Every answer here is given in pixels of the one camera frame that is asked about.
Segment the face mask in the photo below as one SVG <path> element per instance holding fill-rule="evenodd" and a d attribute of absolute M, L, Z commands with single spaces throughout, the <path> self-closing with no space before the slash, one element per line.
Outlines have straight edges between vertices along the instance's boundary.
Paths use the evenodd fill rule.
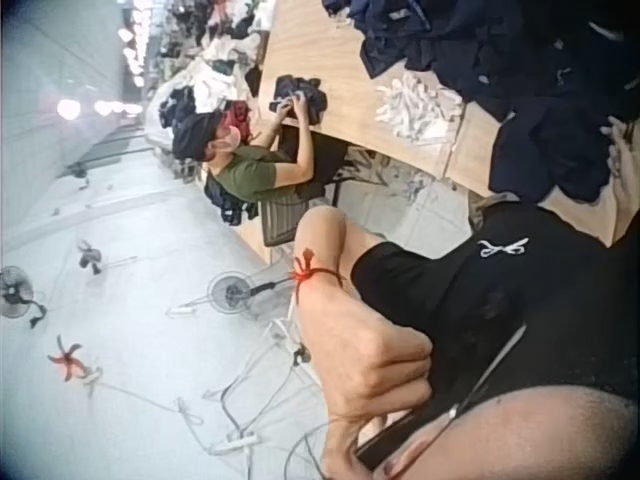
<path fill-rule="evenodd" d="M 224 138 L 219 138 L 213 142 L 218 152 L 233 152 L 240 145 L 240 130 L 229 126 L 229 133 Z"/>

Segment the red string bracelet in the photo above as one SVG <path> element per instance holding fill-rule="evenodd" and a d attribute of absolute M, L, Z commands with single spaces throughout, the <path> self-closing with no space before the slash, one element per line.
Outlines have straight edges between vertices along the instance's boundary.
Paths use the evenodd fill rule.
<path fill-rule="evenodd" d="M 294 267 L 293 271 L 291 271 L 289 275 L 296 282 L 296 305 L 299 303 L 300 285 L 302 285 L 302 282 L 309 280 L 316 273 L 328 273 L 329 275 L 333 275 L 334 277 L 336 277 L 336 279 L 338 280 L 338 284 L 342 288 L 342 277 L 338 272 L 329 270 L 328 268 L 311 268 L 311 260 L 313 259 L 313 257 L 314 253 L 309 248 L 305 248 L 304 252 L 302 252 L 304 265 L 298 257 L 294 257 L 296 265 L 298 266 L 298 270 L 296 270 L 296 268 Z"/>

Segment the wooden table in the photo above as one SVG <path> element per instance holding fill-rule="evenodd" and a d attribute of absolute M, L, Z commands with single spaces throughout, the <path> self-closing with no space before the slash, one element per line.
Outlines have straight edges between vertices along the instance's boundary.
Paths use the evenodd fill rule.
<path fill-rule="evenodd" d="M 314 130 L 375 150 L 442 178 L 450 145 L 417 147 L 393 135 L 388 125 L 375 120 L 383 96 L 378 85 L 389 86 L 405 70 L 396 65 L 371 80 L 360 60 L 363 36 L 351 26 L 338 27 L 320 0 L 278 0 L 260 84 L 259 112 L 272 118 L 276 79 L 291 74 L 319 78 L 329 107 Z M 432 73 L 420 74 L 429 85 L 438 85 Z"/>
<path fill-rule="evenodd" d="M 371 80 L 360 60 L 363 36 L 351 26 L 337 26 L 320 0 L 278 0 L 267 46 L 258 98 L 258 113 L 270 119 L 269 102 L 281 75 L 317 77 L 329 107 L 316 131 L 378 151 L 425 171 L 447 178 L 481 196 L 488 196 L 491 150 L 499 128 L 478 105 L 467 105 L 456 144 L 416 147 L 395 137 L 391 129 L 375 121 L 382 104 L 378 85 L 388 86 L 401 78 L 402 64 Z M 432 73 L 419 74 L 430 86 L 438 81 Z M 596 205 L 578 204 L 555 189 L 542 204 L 579 230 L 610 244 L 616 204 L 607 187 Z"/>

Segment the woman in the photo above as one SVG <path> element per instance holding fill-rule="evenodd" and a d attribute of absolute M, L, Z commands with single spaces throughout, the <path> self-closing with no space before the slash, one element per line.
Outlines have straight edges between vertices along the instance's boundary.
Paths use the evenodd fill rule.
<path fill-rule="evenodd" d="M 287 127 L 280 133 L 291 110 L 299 129 Z M 271 151 L 279 133 L 280 150 Z M 238 128 L 217 111 L 186 121 L 176 133 L 173 152 L 176 158 L 206 162 L 225 190 L 246 202 L 258 202 L 291 195 L 300 200 L 324 195 L 324 185 L 341 167 L 346 147 L 340 140 L 312 135 L 307 102 L 294 95 L 280 104 L 274 123 L 251 145 L 244 145 Z M 322 161 L 316 162 L 319 156 Z"/>

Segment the person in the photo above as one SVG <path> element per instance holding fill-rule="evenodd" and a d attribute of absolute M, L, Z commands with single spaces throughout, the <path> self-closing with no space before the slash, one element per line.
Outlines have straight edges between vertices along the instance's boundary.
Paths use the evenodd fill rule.
<path fill-rule="evenodd" d="M 312 268 L 343 277 L 317 273 L 298 291 L 327 405 L 326 477 L 611 478 L 637 458 L 640 156 L 611 121 L 611 248 L 519 202 L 487 207 L 482 226 L 440 259 L 337 209 L 307 212 L 294 254 L 312 252 Z M 524 334 L 467 403 L 519 325 Z M 358 447 L 372 420 L 383 427 L 407 410 Z"/>
<path fill-rule="evenodd" d="M 290 110 L 298 119 L 298 129 L 282 126 Z M 278 134 L 281 148 L 272 151 Z M 185 122 L 176 132 L 173 152 L 176 158 L 205 162 L 227 192 L 245 202 L 258 202 L 292 195 L 300 201 L 323 196 L 347 149 L 340 140 L 312 134 L 307 102 L 299 94 L 280 103 L 275 121 L 251 145 L 243 140 L 226 114 L 216 111 Z"/>

